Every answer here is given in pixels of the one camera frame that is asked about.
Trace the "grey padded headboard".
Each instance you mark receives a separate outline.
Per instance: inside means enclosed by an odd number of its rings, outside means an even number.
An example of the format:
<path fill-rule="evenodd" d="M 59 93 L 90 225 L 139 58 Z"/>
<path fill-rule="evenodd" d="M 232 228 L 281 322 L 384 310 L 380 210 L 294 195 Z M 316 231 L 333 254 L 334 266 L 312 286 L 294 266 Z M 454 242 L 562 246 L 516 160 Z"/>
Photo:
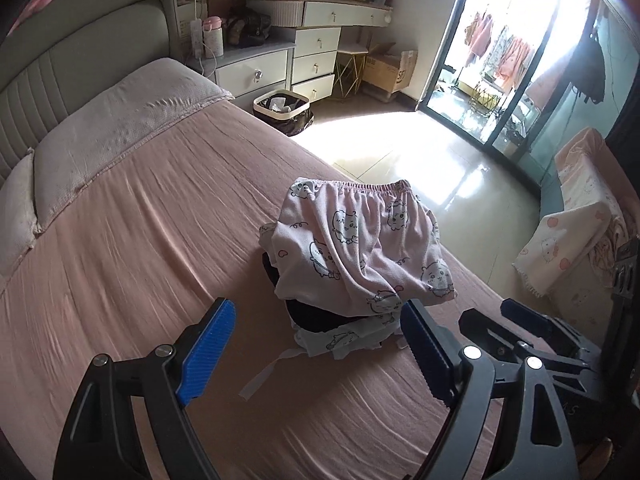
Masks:
<path fill-rule="evenodd" d="M 182 58 L 177 0 L 53 0 L 1 44 L 1 175 L 157 58 Z"/>

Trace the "beige waffle pillow far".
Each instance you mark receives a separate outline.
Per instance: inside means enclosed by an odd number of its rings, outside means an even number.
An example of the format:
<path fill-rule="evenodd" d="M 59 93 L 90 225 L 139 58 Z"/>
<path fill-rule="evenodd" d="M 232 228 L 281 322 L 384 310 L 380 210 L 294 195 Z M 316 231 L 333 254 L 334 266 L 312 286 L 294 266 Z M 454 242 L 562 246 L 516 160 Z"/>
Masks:
<path fill-rule="evenodd" d="M 34 197 L 34 158 L 34 151 L 29 150 L 1 188 L 1 290 L 6 288 L 17 266 L 35 244 L 38 220 Z"/>

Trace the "white dresser with drawers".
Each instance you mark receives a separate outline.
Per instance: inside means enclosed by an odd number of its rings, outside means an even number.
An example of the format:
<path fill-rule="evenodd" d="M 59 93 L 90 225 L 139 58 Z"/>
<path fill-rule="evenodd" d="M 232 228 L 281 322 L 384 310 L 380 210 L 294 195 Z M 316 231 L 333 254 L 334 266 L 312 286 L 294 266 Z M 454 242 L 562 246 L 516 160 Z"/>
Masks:
<path fill-rule="evenodd" d="M 221 56 L 186 59 L 186 66 L 234 96 L 248 112 L 258 96 L 272 90 L 296 91 L 312 102 L 334 89 L 335 61 L 344 54 L 343 29 L 386 27 L 387 6 L 340 0 L 247 0 L 247 9 L 271 18 L 261 46 L 226 47 Z"/>

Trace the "beige waffle pillow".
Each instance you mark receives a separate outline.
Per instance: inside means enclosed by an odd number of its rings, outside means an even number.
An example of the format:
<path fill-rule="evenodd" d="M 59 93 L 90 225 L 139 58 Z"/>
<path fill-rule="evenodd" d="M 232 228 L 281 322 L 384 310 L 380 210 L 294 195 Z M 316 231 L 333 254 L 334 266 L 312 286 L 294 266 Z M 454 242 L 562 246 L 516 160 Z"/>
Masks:
<path fill-rule="evenodd" d="M 1 188 L 1 290 L 6 288 L 17 266 L 35 244 L 38 220 L 34 197 L 34 158 L 34 151 L 29 150 Z"/>
<path fill-rule="evenodd" d="M 51 130 L 35 150 L 38 228 L 100 172 L 147 138 L 232 94 L 189 67 L 159 58 L 95 96 Z"/>

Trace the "beige waffle pillow near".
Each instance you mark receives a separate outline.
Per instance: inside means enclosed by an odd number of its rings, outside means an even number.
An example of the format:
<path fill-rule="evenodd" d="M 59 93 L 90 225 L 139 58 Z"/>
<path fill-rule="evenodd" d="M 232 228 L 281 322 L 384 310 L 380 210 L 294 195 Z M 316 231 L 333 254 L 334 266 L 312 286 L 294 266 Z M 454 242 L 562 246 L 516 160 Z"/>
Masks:
<path fill-rule="evenodd" d="M 95 96 L 51 130 L 35 150 L 38 228 L 100 172 L 147 138 L 232 94 L 189 67 L 159 58 Z"/>

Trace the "pink cartoon blanket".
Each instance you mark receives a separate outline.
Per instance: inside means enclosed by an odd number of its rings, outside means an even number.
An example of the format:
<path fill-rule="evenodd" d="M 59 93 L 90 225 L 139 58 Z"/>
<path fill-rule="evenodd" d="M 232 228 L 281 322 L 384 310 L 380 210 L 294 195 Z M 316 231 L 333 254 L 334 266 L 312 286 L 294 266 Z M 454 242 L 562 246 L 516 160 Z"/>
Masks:
<path fill-rule="evenodd" d="M 580 130 L 554 161 L 563 208 L 542 217 L 513 266 L 537 296 L 585 259 L 611 287 L 617 249 L 639 225 L 638 194 L 595 128 Z"/>

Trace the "pink white bottle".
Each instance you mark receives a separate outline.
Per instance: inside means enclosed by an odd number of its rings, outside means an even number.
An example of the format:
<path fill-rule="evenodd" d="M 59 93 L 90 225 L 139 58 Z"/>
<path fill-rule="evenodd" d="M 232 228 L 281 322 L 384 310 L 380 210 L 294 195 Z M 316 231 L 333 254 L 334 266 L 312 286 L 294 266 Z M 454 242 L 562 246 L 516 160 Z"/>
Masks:
<path fill-rule="evenodd" d="M 203 21 L 203 44 L 206 58 L 224 55 L 224 29 L 219 16 L 210 16 Z"/>

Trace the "cardboard box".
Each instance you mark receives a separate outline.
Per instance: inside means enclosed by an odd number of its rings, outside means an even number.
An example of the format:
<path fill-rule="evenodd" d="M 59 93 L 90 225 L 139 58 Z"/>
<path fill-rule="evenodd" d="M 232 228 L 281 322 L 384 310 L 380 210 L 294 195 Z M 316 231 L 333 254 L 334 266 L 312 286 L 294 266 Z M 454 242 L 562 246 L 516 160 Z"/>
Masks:
<path fill-rule="evenodd" d="M 417 50 L 392 53 L 394 42 L 374 44 L 367 54 L 362 81 L 393 94 L 408 87 L 418 62 Z"/>

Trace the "pink bed sheet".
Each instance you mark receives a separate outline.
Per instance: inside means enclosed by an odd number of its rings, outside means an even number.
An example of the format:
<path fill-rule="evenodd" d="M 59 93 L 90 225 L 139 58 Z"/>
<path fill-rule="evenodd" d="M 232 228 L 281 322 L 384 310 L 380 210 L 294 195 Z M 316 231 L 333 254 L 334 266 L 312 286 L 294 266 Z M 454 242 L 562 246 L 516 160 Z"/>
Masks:
<path fill-rule="evenodd" d="M 294 356 L 258 230 L 299 177 L 407 179 L 434 212 L 457 298 L 496 313 L 523 298 L 512 262 L 537 201 L 501 167 L 419 112 L 379 107 L 286 138 L 228 101 L 154 136 L 99 174 L 38 233 L 1 283 L 1 430 L 25 471 L 53 472 L 75 390 L 98 353 L 138 358 L 215 299 L 235 330 L 189 415 L 226 479 L 398 479 L 415 472 L 446 412 L 411 354 Z"/>

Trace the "black garment under pants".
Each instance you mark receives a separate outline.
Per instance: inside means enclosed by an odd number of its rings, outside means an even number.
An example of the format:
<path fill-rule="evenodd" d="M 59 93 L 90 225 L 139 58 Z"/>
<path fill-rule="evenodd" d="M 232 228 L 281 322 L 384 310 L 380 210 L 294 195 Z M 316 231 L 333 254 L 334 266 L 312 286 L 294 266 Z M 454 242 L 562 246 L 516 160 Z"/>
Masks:
<path fill-rule="evenodd" d="M 266 250 L 262 266 L 274 293 L 302 330 L 326 333 L 374 315 L 362 297 L 349 296 L 326 244 L 312 240 L 303 247 Z"/>

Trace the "black hanging bag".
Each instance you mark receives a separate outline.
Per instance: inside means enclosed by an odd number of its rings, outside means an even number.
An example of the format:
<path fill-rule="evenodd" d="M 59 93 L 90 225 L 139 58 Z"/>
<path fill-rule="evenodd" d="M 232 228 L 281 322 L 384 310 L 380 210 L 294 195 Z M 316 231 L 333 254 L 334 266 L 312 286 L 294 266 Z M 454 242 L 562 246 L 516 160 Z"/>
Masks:
<path fill-rule="evenodd" d="M 594 105 L 604 101 L 606 73 L 597 20 L 592 21 L 588 34 L 578 41 L 566 72 L 578 98 Z"/>

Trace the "black white waste bin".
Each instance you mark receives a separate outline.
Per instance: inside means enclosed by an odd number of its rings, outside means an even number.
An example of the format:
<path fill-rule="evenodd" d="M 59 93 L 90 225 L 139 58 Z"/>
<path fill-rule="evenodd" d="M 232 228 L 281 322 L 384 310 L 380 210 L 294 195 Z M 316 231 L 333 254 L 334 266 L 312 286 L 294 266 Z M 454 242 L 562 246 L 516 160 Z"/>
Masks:
<path fill-rule="evenodd" d="M 254 99 L 253 114 L 286 136 L 297 136 L 314 122 L 310 99 L 284 89 Z"/>

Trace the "pink cartoon print pajama pants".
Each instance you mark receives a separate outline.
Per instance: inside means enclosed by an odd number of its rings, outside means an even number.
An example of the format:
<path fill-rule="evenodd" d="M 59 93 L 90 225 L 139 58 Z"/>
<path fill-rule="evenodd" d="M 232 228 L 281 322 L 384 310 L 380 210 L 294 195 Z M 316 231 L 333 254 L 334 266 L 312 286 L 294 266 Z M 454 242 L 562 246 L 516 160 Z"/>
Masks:
<path fill-rule="evenodd" d="M 439 226 L 406 180 L 387 184 L 297 179 L 259 245 L 279 274 L 282 300 L 345 318 L 430 306 L 456 289 Z"/>

